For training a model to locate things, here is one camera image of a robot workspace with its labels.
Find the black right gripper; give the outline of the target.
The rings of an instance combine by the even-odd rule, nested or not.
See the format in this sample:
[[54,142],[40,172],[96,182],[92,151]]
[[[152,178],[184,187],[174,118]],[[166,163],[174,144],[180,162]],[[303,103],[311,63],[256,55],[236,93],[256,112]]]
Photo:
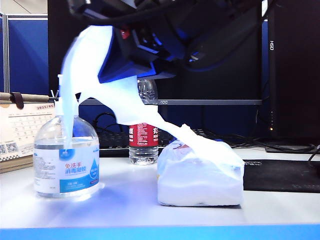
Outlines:
[[123,78],[176,75],[175,60],[181,60],[186,46],[164,26],[112,29],[111,43],[98,73],[102,83]]

